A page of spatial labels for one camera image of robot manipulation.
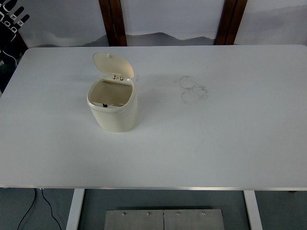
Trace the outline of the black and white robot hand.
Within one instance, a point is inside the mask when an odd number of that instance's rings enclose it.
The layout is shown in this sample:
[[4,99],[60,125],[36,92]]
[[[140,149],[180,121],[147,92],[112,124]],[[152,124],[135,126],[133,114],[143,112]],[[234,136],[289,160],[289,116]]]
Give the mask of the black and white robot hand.
[[18,17],[24,11],[24,7],[20,6],[12,12],[16,3],[16,0],[0,1],[0,50],[3,51],[9,44],[13,43],[24,53],[28,47],[19,34],[19,30],[29,20],[30,15],[25,14],[18,20]]

